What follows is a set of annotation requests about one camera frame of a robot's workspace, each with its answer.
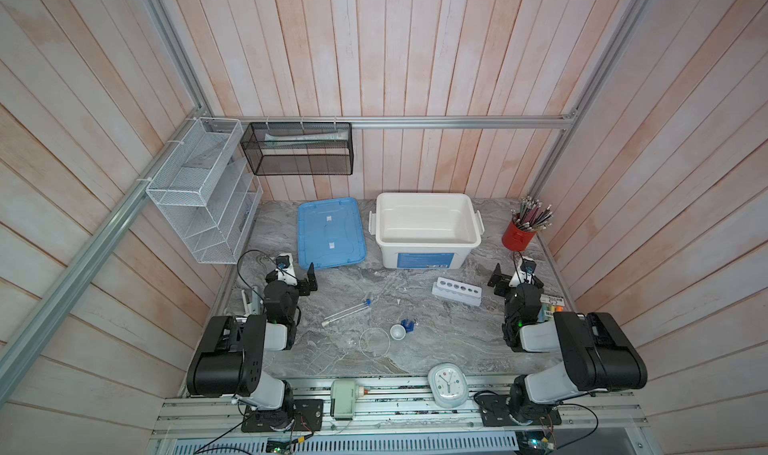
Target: blue object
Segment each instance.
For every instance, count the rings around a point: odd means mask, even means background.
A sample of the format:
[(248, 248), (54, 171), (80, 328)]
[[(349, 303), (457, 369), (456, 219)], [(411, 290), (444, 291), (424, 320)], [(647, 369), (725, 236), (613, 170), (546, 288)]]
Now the blue object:
[(366, 239), (357, 201), (319, 200), (299, 206), (299, 266), (339, 267), (366, 259)]
[(408, 318), (406, 318), (405, 320), (400, 321), (400, 325), (406, 329), (406, 334), (413, 331), (413, 320), (408, 320)]
[(448, 268), (452, 253), (398, 253), (397, 268)]

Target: box handle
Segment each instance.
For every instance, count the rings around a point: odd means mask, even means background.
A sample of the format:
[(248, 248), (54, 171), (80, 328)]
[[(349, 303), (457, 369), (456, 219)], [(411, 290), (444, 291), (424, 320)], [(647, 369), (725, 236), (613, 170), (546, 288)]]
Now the box handle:
[(373, 212), (368, 213), (368, 232), (371, 235), (376, 235), (376, 214)]
[(476, 211), (478, 216), (478, 225), (480, 226), (480, 235), (485, 233), (485, 226), (482, 224), (482, 217), (480, 216), (480, 211)]

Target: small white bowl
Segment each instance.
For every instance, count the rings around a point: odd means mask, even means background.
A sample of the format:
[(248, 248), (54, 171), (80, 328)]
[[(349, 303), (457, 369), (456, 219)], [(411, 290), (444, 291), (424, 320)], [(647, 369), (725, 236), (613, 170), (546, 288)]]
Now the small white bowl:
[(389, 329), (389, 335), (395, 340), (402, 340), (406, 337), (406, 329), (400, 324), (395, 324)]

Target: alarm clock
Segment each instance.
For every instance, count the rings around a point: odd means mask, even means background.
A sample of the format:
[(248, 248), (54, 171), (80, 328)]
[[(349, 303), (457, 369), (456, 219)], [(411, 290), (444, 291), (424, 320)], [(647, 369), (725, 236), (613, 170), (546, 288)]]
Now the alarm clock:
[(456, 408), (469, 398), (467, 379), (454, 364), (439, 364), (427, 375), (435, 403), (443, 408)]

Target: black mesh basket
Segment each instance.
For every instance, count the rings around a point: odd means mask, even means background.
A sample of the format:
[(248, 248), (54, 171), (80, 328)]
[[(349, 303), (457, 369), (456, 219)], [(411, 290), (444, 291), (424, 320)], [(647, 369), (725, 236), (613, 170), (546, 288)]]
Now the black mesh basket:
[(351, 175), (352, 126), (253, 122), (240, 141), (256, 175)]

